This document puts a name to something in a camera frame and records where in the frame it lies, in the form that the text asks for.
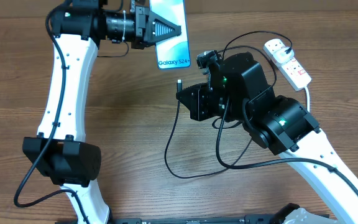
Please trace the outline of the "Samsung Galaxy smartphone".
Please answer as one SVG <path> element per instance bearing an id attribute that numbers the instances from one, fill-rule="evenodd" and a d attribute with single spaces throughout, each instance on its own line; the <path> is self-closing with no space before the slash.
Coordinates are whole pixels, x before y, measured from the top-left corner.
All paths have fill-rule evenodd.
<path id="1" fill-rule="evenodd" d="M 181 34 L 158 42 L 155 51 L 160 70 L 190 67 L 190 49 L 184 0 L 151 0 L 151 11 L 181 27 Z"/>

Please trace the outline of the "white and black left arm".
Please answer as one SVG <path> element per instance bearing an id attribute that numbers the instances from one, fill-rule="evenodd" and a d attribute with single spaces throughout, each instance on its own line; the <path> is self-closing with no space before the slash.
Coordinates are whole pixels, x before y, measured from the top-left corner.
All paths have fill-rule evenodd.
<path id="1" fill-rule="evenodd" d="M 105 2 L 65 1 L 52 9 L 45 26 L 54 63 L 42 121 L 22 150 L 38 171 L 59 187 L 73 205 L 77 223 L 112 223 L 97 176 L 101 150 L 86 142 L 85 104 L 91 71 L 102 40 L 128 49 L 155 47 L 161 69 L 186 46 L 183 1 L 132 1 L 130 11 L 105 9 Z"/>

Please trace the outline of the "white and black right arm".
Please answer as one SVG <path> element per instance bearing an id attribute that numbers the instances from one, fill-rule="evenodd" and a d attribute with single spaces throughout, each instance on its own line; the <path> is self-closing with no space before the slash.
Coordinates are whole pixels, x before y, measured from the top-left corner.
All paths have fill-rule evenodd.
<path id="1" fill-rule="evenodd" d="M 339 222 L 358 223 L 358 178 L 313 115 L 297 100 L 274 93 L 251 53 L 222 58 L 209 51 L 197 64 L 207 82 L 176 94 L 191 119 L 239 121 L 253 142 L 272 152 L 275 164 L 289 164 L 307 181 Z"/>

